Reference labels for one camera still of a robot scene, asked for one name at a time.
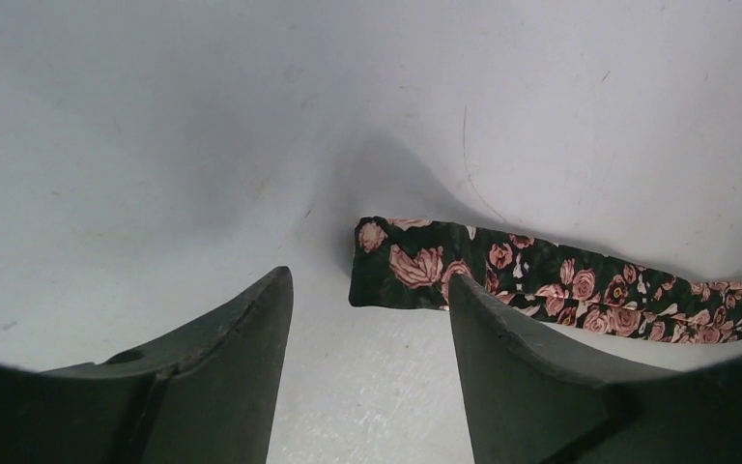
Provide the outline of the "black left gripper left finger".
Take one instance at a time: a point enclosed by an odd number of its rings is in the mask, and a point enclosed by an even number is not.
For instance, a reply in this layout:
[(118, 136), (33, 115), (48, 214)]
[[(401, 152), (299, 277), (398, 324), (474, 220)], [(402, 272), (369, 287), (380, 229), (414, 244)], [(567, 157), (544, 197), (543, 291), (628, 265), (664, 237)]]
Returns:
[(263, 463), (294, 300), (278, 267), (103, 363), (0, 364), (0, 463)]

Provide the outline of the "floral rose pattern tie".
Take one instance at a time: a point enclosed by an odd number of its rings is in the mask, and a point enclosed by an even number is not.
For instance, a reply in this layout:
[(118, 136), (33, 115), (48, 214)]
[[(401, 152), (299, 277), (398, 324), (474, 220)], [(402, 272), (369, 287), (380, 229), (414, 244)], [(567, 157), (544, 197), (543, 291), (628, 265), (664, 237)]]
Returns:
[(692, 282), (606, 254), (455, 222), (358, 222), (352, 306), (448, 310), (456, 275), (544, 323), (662, 343), (742, 339), (741, 282)]

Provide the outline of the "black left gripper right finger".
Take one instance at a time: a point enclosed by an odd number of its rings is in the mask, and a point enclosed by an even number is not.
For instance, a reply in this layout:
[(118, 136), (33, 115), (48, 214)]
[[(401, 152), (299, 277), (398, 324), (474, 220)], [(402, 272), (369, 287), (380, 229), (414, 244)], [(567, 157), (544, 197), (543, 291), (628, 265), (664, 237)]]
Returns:
[(503, 304), (465, 275), (450, 323), (478, 463), (742, 463), (742, 357), (633, 362)]

